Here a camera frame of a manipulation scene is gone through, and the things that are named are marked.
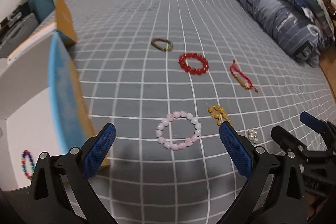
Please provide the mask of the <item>person's left hand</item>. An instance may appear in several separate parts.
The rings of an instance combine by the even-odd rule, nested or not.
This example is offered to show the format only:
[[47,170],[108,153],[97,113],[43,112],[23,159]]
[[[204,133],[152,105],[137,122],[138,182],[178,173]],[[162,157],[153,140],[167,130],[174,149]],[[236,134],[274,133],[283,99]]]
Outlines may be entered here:
[[307,223],[335,223],[335,193],[324,200],[306,193]]

